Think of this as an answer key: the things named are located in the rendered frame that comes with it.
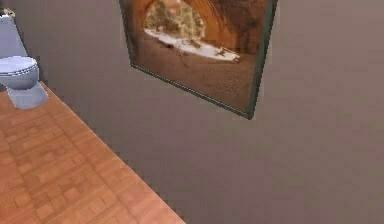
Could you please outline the brown framed landscape picture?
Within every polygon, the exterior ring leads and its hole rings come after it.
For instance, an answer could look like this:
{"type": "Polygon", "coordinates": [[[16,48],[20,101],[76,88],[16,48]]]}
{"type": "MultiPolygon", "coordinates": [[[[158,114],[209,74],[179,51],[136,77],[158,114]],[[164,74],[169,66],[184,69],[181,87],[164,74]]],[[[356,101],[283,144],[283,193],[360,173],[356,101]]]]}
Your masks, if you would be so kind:
{"type": "Polygon", "coordinates": [[[118,0],[130,65],[254,116],[278,0],[118,0]]]}

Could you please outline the white toilet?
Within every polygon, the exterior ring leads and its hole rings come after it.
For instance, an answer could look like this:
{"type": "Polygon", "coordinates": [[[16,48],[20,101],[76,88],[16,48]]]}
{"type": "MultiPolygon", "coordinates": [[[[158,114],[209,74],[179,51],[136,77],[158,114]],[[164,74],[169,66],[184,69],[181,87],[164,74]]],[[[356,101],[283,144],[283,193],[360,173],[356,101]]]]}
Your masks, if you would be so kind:
{"type": "Polygon", "coordinates": [[[38,62],[30,57],[14,18],[0,17],[0,84],[17,109],[33,109],[47,102],[38,62]]]}

